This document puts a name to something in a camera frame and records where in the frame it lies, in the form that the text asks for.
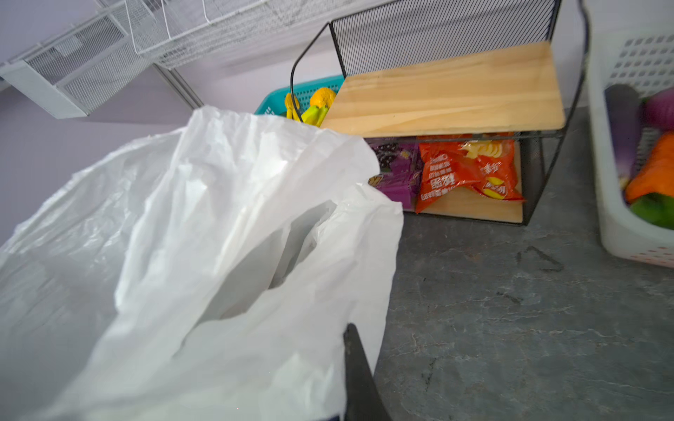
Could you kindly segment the white plastic vegetable basket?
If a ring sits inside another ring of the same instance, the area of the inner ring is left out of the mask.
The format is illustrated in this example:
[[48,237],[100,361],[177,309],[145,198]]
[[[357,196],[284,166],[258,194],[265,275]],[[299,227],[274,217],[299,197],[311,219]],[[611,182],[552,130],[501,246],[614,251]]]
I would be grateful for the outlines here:
[[592,32],[586,92],[602,246],[622,259],[673,267],[673,231],[639,219],[624,202],[614,159],[605,88],[632,85],[641,96],[673,86],[673,28],[664,22]]

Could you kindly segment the red chips bag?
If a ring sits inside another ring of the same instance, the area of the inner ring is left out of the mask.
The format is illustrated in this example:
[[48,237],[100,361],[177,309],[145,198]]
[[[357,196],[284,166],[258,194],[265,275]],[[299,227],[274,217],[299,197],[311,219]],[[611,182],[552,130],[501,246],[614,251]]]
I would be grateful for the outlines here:
[[424,168],[417,213],[458,188],[498,201],[525,200],[517,188],[513,140],[469,140],[466,135],[458,135],[449,142],[421,143],[419,153]]

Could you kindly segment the purple snack bag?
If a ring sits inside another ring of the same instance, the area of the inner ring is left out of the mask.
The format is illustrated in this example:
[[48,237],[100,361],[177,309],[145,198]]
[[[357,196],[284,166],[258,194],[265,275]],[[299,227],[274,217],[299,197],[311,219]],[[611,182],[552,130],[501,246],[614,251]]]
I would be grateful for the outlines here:
[[380,173],[369,184],[391,201],[413,212],[421,186],[424,168],[417,143],[400,143],[393,138],[370,139],[370,148],[377,156]]

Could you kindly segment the purple onion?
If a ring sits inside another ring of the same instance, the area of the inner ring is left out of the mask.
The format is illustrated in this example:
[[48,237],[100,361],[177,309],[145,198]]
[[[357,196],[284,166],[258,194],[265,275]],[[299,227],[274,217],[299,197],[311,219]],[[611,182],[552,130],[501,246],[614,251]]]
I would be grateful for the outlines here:
[[665,132],[673,130],[673,94],[673,88],[665,89],[643,102],[642,120],[645,126]]

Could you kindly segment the black mesh wooden shelf rack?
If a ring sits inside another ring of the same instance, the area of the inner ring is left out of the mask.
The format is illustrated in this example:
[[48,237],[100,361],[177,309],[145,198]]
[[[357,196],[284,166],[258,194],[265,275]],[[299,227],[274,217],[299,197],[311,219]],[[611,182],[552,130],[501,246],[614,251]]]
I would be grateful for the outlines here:
[[559,1],[391,1],[332,19],[343,83],[325,126],[370,142],[513,140],[520,203],[453,191],[428,214],[526,226],[575,105],[552,43]]

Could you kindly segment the white mesh wall box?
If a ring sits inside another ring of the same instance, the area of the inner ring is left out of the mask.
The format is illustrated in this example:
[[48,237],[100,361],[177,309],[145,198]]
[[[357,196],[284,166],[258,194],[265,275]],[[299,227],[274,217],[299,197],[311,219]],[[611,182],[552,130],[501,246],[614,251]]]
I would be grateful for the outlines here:
[[1,64],[1,77],[56,119],[91,115],[144,72],[136,54],[126,3]]

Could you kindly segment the teal plastic fruit basket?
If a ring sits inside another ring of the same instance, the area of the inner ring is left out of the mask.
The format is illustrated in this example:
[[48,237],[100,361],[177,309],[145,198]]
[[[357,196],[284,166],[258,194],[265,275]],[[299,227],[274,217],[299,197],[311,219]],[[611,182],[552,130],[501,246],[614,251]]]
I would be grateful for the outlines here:
[[[326,78],[313,80],[310,82],[297,83],[294,85],[293,92],[300,104],[300,111],[304,112],[310,107],[310,101],[313,94],[321,88],[331,89],[337,94],[342,87],[344,77],[335,75]],[[291,92],[290,87],[276,89],[268,94],[258,106],[254,115],[276,115],[286,117],[287,107],[285,98]]]

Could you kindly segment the white plastic grocery bag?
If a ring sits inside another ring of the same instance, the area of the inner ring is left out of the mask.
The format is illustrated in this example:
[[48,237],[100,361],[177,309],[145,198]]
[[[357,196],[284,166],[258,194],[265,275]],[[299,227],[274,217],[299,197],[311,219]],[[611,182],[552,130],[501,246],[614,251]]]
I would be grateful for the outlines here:
[[205,107],[1,248],[4,420],[333,420],[386,326],[400,203],[357,136]]

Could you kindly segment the orange fruit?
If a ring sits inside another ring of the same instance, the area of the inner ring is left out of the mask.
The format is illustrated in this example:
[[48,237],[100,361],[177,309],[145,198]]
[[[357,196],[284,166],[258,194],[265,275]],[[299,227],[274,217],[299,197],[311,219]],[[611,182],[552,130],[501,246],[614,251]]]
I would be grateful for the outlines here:
[[317,89],[310,99],[310,105],[319,109],[330,109],[335,101],[336,93],[327,87]]

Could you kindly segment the green pepper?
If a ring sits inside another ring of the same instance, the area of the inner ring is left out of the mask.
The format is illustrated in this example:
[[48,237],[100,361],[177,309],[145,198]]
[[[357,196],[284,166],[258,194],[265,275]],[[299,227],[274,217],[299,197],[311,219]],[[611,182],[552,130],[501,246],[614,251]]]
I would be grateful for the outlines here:
[[661,228],[673,229],[673,197],[658,193],[640,196],[630,205],[640,219]]

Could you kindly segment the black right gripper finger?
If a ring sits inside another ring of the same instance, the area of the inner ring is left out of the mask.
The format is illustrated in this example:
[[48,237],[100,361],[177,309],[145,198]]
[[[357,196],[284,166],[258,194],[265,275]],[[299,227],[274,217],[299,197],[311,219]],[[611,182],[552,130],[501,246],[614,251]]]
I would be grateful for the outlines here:
[[343,334],[343,342],[347,393],[344,419],[346,421],[392,421],[378,393],[355,324],[348,324]]

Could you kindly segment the orange carrot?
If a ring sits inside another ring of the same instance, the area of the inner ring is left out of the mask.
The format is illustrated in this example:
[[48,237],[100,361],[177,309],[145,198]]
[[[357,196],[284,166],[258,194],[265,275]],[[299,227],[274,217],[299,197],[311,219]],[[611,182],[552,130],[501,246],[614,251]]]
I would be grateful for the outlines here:
[[625,190],[628,203],[649,194],[673,197],[673,132],[658,140],[648,161]]

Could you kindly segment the yellow banana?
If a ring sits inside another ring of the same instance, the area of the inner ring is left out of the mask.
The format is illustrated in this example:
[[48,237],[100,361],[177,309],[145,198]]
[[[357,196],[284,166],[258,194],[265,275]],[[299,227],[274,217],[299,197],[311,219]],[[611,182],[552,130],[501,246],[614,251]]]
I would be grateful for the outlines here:
[[302,115],[301,119],[305,124],[310,126],[321,127],[323,121],[328,115],[329,108],[327,106],[317,107],[311,106]]

